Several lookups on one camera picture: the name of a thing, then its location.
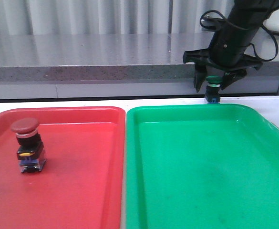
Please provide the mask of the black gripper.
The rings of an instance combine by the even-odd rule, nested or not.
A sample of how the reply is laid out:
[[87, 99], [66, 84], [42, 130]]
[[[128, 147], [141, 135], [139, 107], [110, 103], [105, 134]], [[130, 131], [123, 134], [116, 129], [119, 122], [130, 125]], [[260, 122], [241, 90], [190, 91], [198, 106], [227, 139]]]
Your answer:
[[222, 77], [221, 89], [243, 79], [247, 75], [247, 68], [259, 70], [263, 63], [258, 58], [244, 54], [245, 49], [240, 47], [206, 48], [185, 51], [183, 63], [194, 62], [194, 88], [198, 93], [207, 76], [207, 66], [225, 71]]

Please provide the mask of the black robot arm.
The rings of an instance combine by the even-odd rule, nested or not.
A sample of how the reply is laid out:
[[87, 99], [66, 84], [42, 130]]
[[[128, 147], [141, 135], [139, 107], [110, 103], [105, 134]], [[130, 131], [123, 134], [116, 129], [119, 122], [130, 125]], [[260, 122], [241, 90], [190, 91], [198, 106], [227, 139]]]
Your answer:
[[209, 47], [206, 49], [185, 51], [183, 62], [195, 64], [194, 88], [199, 91], [207, 78], [207, 67], [221, 70], [223, 77], [219, 79], [222, 90], [232, 83], [243, 79], [248, 68], [259, 70], [266, 59], [246, 55], [247, 47], [252, 46], [252, 40], [259, 29], [263, 29], [273, 40], [275, 52], [279, 46], [273, 33], [264, 26], [273, 12], [279, 10], [279, 0], [236, 0], [228, 17], [217, 10], [218, 18], [207, 17], [206, 11], [200, 20], [207, 20], [203, 28], [213, 31]]

